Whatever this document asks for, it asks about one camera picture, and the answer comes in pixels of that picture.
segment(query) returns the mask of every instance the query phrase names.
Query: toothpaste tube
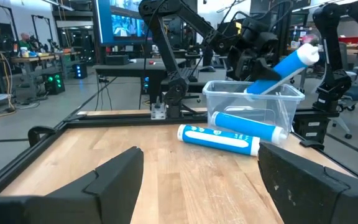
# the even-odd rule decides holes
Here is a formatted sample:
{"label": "toothpaste tube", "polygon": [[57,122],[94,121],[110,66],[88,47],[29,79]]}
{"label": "toothpaste tube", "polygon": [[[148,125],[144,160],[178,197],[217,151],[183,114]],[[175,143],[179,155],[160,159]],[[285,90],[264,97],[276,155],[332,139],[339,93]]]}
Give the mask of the toothpaste tube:
{"label": "toothpaste tube", "polygon": [[184,124],[178,129],[178,139],[187,143],[213,147],[249,156],[258,155],[260,142],[259,138],[246,136],[245,134],[217,131]]}
{"label": "toothpaste tube", "polygon": [[238,133],[255,136],[274,144],[280,144],[288,136],[288,133],[281,127],[221,112],[213,113],[211,124]]}
{"label": "toothpaste tube", "polygon": [[319,60],[318,47],[311,44],[303,44],[298,50],[292,52],[280,63],[274,66],[273,70],[281,76],[280,81],[275,80],[257,80],[251,84],[244,93],[263,95],[302,72],[310,65]]}

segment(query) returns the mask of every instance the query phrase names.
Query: monitor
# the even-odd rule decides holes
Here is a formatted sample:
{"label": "monitor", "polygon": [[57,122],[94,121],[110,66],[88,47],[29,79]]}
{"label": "monitor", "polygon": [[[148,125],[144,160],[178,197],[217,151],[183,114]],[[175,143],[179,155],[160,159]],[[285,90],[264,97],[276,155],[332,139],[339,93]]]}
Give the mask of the monitor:
{"label": "monitor", "polygon": [[110,6],[138,12],[142,0],[110,0]]}
{"label": "monitor", "polygon": [[[128,4],[128,2],[137,1],[96,0],[101,45],[133,45],[144,43],[147,26],[138,12],[128,10],[134,9],[136,4]],[[125,11],[118,11],[114,9],[116,6],[127,7],[128,9],[125,8]],[[149,31],[147,40],[152,41],[151,31]]]}

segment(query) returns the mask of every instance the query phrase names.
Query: clear plastic bin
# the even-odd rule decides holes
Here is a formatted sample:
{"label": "clear plastic bin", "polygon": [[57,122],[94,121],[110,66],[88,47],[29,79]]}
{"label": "clear plastic bin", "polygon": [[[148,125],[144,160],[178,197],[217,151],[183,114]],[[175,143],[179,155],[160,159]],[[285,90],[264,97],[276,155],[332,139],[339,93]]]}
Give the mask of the clear plastic bin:
{"label": "clear plastic bin", "polygon": [[211,116],[223,112],[267,124],[291,132],[296,107],[304,94],[291,85],[283,84],[266,95],[244,93],[252,82],[210,81],[203,88],[208,107],[208,126],[213,129]]}

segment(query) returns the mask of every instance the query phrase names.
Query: concrete floor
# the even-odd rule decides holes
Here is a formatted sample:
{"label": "concrete floor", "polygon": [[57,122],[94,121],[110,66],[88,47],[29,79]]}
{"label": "concrete floor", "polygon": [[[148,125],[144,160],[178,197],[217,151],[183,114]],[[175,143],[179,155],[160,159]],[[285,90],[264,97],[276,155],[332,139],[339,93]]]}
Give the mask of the concrete floor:
{"label": "concrete floor", "polygon": [[[49,96],[46,101],[41,101],[40,106],[29,110],[19,110],[16,114],[0,118],[0,139],[20,139],[27,138],[27,131],[33,126],[55,126],[73,110],[84,103],[89,97],[97,92],[96,75],[91,69],[88,69],[89,77],[84,80],[65,80],[66,92],[56,96]],[[15,85],[20,81],[15,78]],[[305,90],[306,100],[302,101],[300,107],[310,107],[316,100],[317,95],[310,93],[319,83],[319,80],[307,79]],[[295,86],[299,84],[299,77],[296,77]],[[111,96],[112,108],[114,110],[137,110],[139,104],[140,80],[138,78],[117,78],[108,86]],[[23,100],[28,89],[18,89],[18,100]],[[142,101],[147,100],[147,96],[142,97]],[[201,103],[195,100],[187,100],[188,106],[203,107],[206,106],[205,98],[201,98]],[[96,106],[96,97],[91,100],[82,110],[93,111]],[[103,108],[101,108],[101,99],[99,100],[99,110],[110,110],[107,91],[103,92]],[[349,124],[353,131],[353,138],[347,140],[344,138],[345,132],[339,128],[329,128],[329,133],[358,147],[358,105],[353,112],[346,111],[342,114],[345,121],[352,121]],[[351,169],[358,172],[358,152],[355,150],[326,137],[325,151],[337,161],[342,162]],[[28,147],[27,142],[4,142],[0,143],[0,169],[8,162],[12,161],[24,149]]]}

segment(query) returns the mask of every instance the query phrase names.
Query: wooden tabletop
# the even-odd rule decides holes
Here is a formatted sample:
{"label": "wooden tabletop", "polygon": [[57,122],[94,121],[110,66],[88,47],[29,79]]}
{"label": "wooden tabletop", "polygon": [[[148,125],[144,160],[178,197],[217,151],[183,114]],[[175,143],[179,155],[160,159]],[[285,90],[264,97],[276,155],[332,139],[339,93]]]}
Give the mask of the wooden tabletop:
{"label": "wooden tabletop", "polygon": [[55,54],[55,55],[78,55],[80,54],[81,52],[65,52],[65,53],[51,53],[51,54]]}
{"label": "wooden tabletop", "polygon": [[[178,58],[176,59],[177,64],[185,63],[186,59]],[[107,71],[111,73],[111,71],[143,71],[144,70],[144,58],[137,58],[136,63],[128,63],[126,65],[94,65],[93,69],[99,71]],[[147,70],[166,70],[164,62],[160,58],[147,58],[146,60],[146,69]]]}
{"label": "wooden tabletop", "polygon": [[44,56],[44,57],[28,57],[28,58],[11,58],[12,63],[26,63],[26,62],[37,62],[39,60],[50,60],[50,59],[59,59],[58,55],[50,55],[50,56]]}
{"label": "wooden tabletop", "polygon": [[[178,125],[69,129],[0,195],[46,195],[137,146],[144,152],[144,176],[132,223],[283,223],[256,157],[180,142],[177,130]],[[283,148],[348,174],[299,141],[290,135]]]}

